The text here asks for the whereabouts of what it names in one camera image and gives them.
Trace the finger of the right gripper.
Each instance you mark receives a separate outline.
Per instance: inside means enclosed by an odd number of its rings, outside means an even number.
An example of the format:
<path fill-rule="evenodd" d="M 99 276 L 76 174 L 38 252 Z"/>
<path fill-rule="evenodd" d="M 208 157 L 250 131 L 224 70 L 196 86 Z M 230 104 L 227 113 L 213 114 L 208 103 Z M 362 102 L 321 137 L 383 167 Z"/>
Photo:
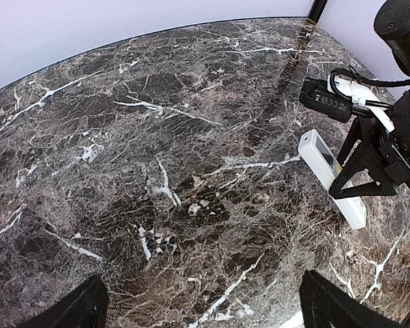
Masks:
<path fill-rule="evenodd" d="M 374 125 L 369 118 L 355 118 L 337 161 L 342 171 L 331 183 L 329 194 L 334 199 L 360 196 L 394 196 L 398 187 L 385 172 L 387 161 L 376 149 L 378 135 L 372 132 Z M 345 187 L 345 184 L 358 172 L 367 170 L 372 182 Z"/>

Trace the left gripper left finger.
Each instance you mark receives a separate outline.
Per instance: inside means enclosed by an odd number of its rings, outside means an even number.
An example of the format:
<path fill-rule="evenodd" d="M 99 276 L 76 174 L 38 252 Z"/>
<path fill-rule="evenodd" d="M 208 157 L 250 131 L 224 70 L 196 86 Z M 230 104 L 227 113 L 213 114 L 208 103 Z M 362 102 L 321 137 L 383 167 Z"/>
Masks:
<path fill-rule="evenodd" d="M 87 278 L 65 297 L 19 327 L 97 327 L 106 326 L 109 297 L 99 275 Z"/>

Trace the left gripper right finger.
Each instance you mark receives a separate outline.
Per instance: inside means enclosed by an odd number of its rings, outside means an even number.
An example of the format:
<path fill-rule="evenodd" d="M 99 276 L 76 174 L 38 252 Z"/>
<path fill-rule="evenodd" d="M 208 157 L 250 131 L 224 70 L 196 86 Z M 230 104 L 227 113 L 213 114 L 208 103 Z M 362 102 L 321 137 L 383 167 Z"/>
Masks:
<path fill-rule="evenodd" d="M 304 273 L 299 296 L 305 327 L 400 326 L 359 304 L 315 270 Z"/>

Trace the white remote control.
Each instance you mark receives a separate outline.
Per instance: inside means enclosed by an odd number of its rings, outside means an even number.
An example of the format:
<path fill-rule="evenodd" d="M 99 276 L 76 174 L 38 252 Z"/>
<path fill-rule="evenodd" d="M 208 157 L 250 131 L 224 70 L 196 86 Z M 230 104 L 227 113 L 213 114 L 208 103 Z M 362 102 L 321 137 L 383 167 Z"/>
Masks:
<path fill-rule="evenodd" d="M 341 172 L 342 166 L 317 130 L 312 129 L 301 136 L 298 152 L 329 193 L 329 188 Z M 353 230 L 366 227 L 366 207 L 360 197 L 331 199 Z"/>

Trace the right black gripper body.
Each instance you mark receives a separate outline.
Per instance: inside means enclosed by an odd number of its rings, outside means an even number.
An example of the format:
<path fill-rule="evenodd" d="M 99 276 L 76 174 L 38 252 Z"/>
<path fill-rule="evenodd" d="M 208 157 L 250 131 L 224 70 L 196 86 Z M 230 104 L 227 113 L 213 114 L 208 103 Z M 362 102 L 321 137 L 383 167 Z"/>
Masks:
<path fill-rule="evenodd" d="M 398 67 L 410 77 L 410 1 L 386 1 L 374 20 L 376 34 L 390 47 Z M 379 150 L 395 185 L 410 189 L 410 89 L 393 104 L 395 129 Z"/>

